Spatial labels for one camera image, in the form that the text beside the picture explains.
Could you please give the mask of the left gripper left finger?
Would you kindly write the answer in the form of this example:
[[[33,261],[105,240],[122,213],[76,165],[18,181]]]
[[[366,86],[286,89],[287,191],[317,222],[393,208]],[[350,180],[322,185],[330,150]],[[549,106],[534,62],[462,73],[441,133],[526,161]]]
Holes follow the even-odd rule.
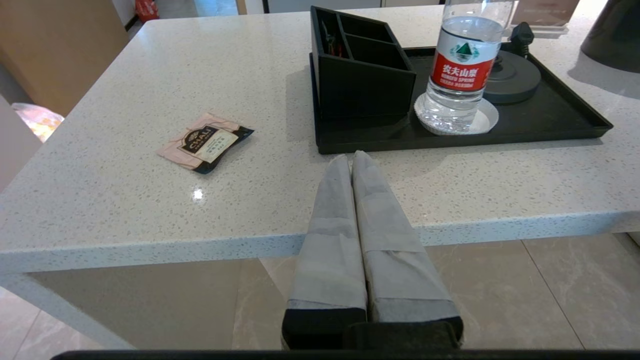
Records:
[[[286,307],[365,311],[367,298],[351,171],[338,155],[318,183]]]

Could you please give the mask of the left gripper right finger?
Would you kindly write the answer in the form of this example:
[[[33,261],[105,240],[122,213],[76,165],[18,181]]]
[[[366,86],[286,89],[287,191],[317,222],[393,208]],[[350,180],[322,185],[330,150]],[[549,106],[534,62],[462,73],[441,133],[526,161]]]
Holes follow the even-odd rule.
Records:
[[[373,321],[458,323],[454,300],[368,153],[355,153],[351,182]]]

